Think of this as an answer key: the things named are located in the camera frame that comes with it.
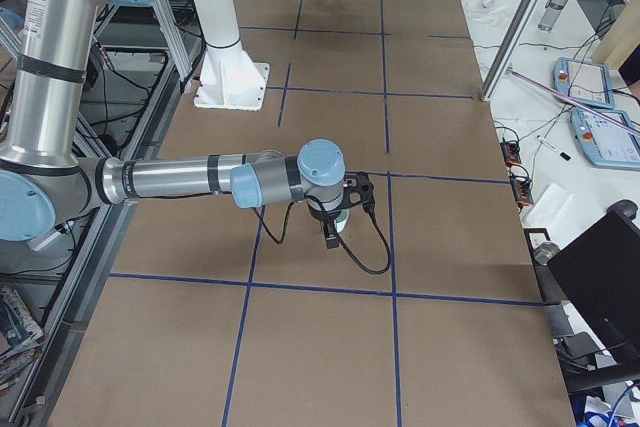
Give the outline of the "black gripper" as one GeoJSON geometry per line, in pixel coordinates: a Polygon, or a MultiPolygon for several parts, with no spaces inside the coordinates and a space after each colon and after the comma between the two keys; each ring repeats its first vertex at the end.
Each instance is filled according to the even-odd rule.
{"type": "Polygon", "coordinates": [[[342,209],[339,207],[330,208],[327,203],[323,203],[320,200],[307,199],[306,203],[311,216],[324,224],[323,234],[326,248],[338,248],[339,240],[335,226],[342,213],[342,209]]]}

